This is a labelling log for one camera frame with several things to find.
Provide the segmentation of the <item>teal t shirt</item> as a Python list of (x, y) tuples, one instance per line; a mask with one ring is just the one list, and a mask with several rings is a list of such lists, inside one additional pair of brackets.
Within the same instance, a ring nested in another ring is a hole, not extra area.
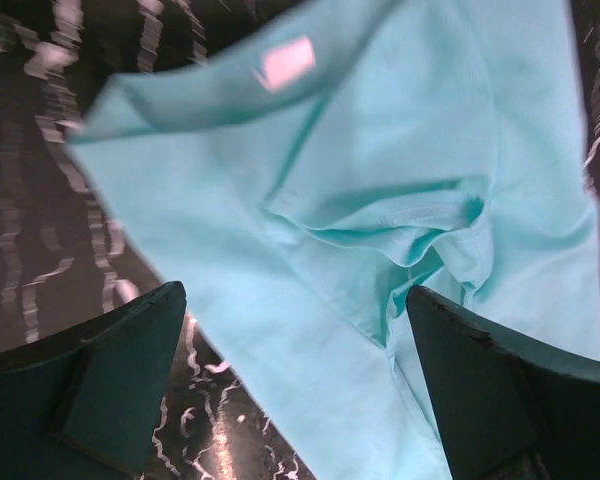
[(315, 477), (446, 479), (407, 291), (600, 361), (586, 139), (567, 2), (310, 1), (70, 147)]

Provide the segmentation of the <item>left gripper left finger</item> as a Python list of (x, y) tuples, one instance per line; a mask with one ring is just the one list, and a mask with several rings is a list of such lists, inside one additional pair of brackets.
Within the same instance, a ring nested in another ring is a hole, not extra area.
[(101, 316), (0, 353), (0, 479), (136, 479), (184, 320), (167, 282)]

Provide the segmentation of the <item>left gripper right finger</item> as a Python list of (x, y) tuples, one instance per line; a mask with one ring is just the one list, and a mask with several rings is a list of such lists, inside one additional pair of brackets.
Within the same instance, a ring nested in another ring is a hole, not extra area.
[(600, 479), (600, 362), (416, 286), (406, 299), (455, 479)]

